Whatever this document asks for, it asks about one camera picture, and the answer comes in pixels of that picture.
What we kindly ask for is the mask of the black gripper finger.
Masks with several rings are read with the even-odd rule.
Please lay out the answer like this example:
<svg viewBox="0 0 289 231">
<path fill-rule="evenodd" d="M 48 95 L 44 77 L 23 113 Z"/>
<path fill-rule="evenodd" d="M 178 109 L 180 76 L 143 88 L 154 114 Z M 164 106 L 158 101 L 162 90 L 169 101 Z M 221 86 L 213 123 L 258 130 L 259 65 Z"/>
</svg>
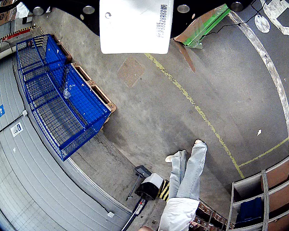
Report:
<svg viewBox="0 0 289 231">
<path fill-rule="evenodd" d="M 23 4 L 33 10 L 41 7 L 58 8 L 82 21 L 93 33 L 99 35 L 99 0 L 23 0 Z"/>
<path fill-rule="evenodd" d="M 171 38 L 183 33 L 194 19 L 223 4 L 232 11 L 240 12 L 251 2 L 252 0 L 174 0 Z M 180 5 L 189 7 L 188 12 L 180 13 L 178 10 Z"/>
</svg>

